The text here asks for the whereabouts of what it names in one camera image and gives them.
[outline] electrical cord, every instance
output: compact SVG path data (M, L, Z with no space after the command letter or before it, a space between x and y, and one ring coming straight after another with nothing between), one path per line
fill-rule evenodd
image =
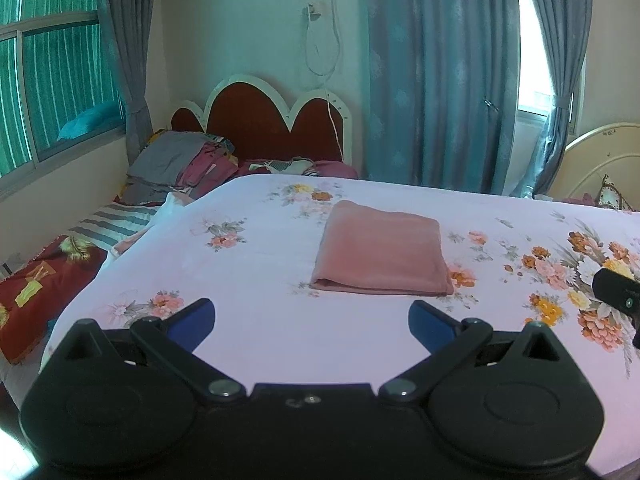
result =
M313 70L311 68L311 65L309 63L309 56L308 56L308 42L309 42L309 28L311 26L311 9L309 8L309 6L306 6L306 13L307 13L307 22L306 22L306 48L305 48L305 63L306 63L306 67L309 69L309 71L314 74L315 76L321 77L322 78L322 86L324 87L324 94L326 96L326 109L327 109L327 113L329 114L329 120L331 121L332 126L334 127L334 134L335 134L335 141L338 145L338 150L340 151L340 160L344 161L344 153L342 152L342 147L340 145L340 136L338 135L338 128L335 125L335 121L334 118L332 117L331 114L331 105L329 102L329 90L327 88L327 83L329 81L329 79L331 79L331 77L334 75L335 73L335 69L338 66L338 61L340 60L340 54L342 53L342 42L340 41L340 34L338 33L338 25L337 25L337 19L336 19L336 13L337 13L337 4L335 0L331 0L331 16L332 16L332 30L334 32L334 38L335 38L335 42L336 45L338 47L337 53L335 55L335 60L334 63L332 64L331 68L328 70L328 72L326 73L318 73L315 70ZM318 55L318 58L320 57L320 50L318 49L318 42L314 40L314 48L316 50L316 54Z

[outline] headboard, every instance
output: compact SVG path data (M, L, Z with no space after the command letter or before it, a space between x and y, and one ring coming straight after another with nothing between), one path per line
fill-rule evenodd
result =
M575 139L564 150L549 195L560 200L590 193L596 198L605 174L640 209L640 124L608 124Z
M254 76L235 75L211 92L204 110L181 102L171 129L213 133L229 139L242 159L343 160L351 163L351 113L341 99L324 90L307 92L289 110L278 91ZM329 110L334 120L334 130Z

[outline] white bed frame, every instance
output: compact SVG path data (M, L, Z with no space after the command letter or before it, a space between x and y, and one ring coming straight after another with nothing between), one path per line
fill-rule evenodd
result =
M574 140L564 150L549 195L562 200L590 193L596 199L606 174L640 210L640 124L608 124Z

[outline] bedroom floor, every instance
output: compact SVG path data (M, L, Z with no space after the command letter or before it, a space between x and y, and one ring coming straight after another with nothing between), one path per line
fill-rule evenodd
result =
M0 480L19 480L36 465L18 424L18 408L0 384Z

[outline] red headboard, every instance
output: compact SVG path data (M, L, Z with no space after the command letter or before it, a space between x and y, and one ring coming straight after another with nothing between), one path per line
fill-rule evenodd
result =
M304 156L349 164L351 114L337 96L329 92L328 97L335 130L323 90L304 94L289 110L268 83L257 77L233 76L216 87L204 110L190 101L180 104L171 118L171 129L226 137L236 147L234 155L242 159Z

